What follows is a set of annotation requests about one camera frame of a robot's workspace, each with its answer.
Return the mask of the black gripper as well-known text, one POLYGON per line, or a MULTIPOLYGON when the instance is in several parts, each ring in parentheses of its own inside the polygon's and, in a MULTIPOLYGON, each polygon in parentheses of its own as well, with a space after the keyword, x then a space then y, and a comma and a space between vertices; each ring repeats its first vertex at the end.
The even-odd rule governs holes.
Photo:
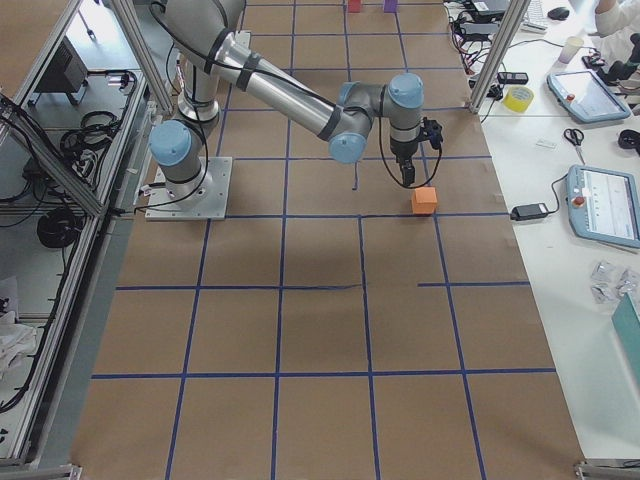
POLYGON ((413 156, 415 150, 396 150, 394 156, 402 174, 402 185, 404 188, 410 188, 415 182, 415 166, 413 164, 413 156))

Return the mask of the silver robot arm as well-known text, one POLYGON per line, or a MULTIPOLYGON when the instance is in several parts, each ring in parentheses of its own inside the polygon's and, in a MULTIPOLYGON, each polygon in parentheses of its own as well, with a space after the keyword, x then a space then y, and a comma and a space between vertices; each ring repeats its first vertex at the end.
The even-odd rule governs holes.
POLYGON ((388 119, 390 148, 404 188, 415 181, 413 157, 427 135, 423 125, 424 86, 412 73, 384 85, 347 82, 336 102, 325 99, 271 64, 236 38, 242 1, 154 1, 149 10, 186 60, 182 98, 201 118, 215 105, 217 82, 276 109, 327 142, 334 160, 360 160, 375 121, 388 119))

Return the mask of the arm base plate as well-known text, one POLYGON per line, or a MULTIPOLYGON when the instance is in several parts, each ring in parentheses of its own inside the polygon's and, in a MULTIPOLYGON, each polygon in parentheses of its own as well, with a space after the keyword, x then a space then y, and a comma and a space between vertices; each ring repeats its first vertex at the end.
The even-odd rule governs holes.
POLYGON ((151 189, 150 207, 145 209, 148 221, 225 219, 233 159, 200 156, 199 160, 207 170, 184 184, 168 181, 161 167, 157 167, 154 181, 163 186, 151 189))

